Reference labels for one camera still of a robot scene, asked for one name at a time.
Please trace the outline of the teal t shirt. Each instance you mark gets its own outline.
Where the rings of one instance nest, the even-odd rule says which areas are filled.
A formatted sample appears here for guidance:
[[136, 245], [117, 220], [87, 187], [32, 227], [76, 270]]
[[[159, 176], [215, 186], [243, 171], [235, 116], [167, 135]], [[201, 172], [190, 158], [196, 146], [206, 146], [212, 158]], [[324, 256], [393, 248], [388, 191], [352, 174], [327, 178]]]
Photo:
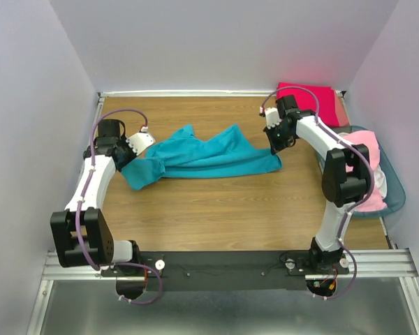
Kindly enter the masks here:
[[269, 149], [257, 149], [232, 125], [207, 141], [195, 136], [191, 125], [150, 147], [144, 158], [122, 168], [121, 174], [135, 191], [162, 178], [214, 179], [276, 172], [282, 168]]

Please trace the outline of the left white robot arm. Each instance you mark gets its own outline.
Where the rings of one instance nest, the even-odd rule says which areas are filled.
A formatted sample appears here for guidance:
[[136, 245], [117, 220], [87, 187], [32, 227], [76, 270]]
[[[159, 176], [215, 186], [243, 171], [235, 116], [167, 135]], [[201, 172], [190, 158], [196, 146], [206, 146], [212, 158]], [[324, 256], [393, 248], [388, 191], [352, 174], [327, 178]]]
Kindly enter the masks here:
[[137, 244], [112, 236], [102, 206], [115, 173], [137, 154], [127, 142], [124, 122], [104, 119], [93, 132], [97, 136], [83, 153], [84, 169], [73, 197], [64, 210], [50, 217], [57, 257], [64, 268], [90, 265], [100, 269], [117, 263], [123, 274], [132, 276], [141, 265]]

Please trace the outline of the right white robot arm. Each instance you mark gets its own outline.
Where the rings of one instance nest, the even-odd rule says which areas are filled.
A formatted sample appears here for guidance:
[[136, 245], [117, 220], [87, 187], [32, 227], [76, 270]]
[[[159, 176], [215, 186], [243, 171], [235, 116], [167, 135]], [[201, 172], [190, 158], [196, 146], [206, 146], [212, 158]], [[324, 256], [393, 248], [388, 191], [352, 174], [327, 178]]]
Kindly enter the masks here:
[[265, 119], [263, 131], [272, 154], [303, 139], [324, 160], [321, 188], [326, 207], [304, 260], [310, 270], [321, 274], [340, 263], [352, 214], [374, 188], [369, 150], [364, 144], [352, 144], [338, 136], [315, 111], [300, 109], [292, 95], [277, 99], [275, 107], [261, 106], [259, 115]]

